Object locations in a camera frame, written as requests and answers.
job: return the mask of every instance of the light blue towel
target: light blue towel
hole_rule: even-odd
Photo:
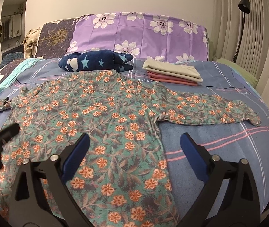
[[[41,59],[37,58],[31,58],[31,59],[26,59],[22,63],[20,63],[7,78],[0,83],[0,93],[8,88],[14,81],[17,79],[17,77],[26,69],[32,67],[35,65],[38,61]]]

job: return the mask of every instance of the teal floral long-sleeve shirt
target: teal floral long-sleeve shirt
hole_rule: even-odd
[[[260,125],[258,115],[241,101],[178,93],[111,70],[83,71],[25,88],[9,105],[5,126],[17,122],[21,130],[2,153],[2,215],[7,214],[13,179],[24,158],[46,160],[86,132],[90,149],[67,187],[100,227],[167,227],[180,220],[158,121],[210,125],[249,120]],[[42,183],[52,211],[60,216],[47,180]]]

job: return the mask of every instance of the bedsheet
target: bedsheet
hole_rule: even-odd
[[[13,85],[0,94],[0,98],[6,98],[7,96],[12,98],[19,94],[22,87],[30,89],[45,81],[60,79],[70,74],[70,72],[58,67],[59,60],[59,58],[43,60],[34,67],[25,70]],[[122,74],[129,78],[151,82],[146,71],[142,69],[143,60],[133,59],[130,63],[134,66],[134,69],[122,72]],[[203,85],[195,87],[164,83],[167,88],[175,91],[213,94],[228,99],[243,100],[258,113],[262,125],[261,127],[255,127],[246,121],[238,124],[195,127],[169,122],[159,124],[172,192],[180,216],[185,215],[203,187],[203,183],[196,179],[181,151],[178,137],[184,132],[188,132],[197,144],[205,146],[211,154],[218,154],[224,160],[238,162],[241,158],[248,159],[257,183],[262,211],[269,201],[269,110],[267,106],[243,78],[226,65],[201,61],[182,64],[193,65],[203,78]],[[0,129],[9,112],[9,110],[6,110],[0,114]],[[209,216],[216,214],[218,211],[226,186],[225,182]],[[7,202],[2,203],[0,210],[7,210]]]

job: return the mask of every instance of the purple pillowcase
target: purple pillowcase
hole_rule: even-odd
[[[208,58],[205,27],[147,13],[82,16],[66,54],[103,49],[170,63]]]

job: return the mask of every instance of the shirt sleeve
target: shirt sleeve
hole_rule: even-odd
[[[167,120],[183,125],[211,125],[249,120],[255,126],[261,125],[257,113],[240,100],[176,92],[159,82],[153,82],[151,85],[139,82],[139,85],[139,95],[144,104],[158,115],[158,121]]]

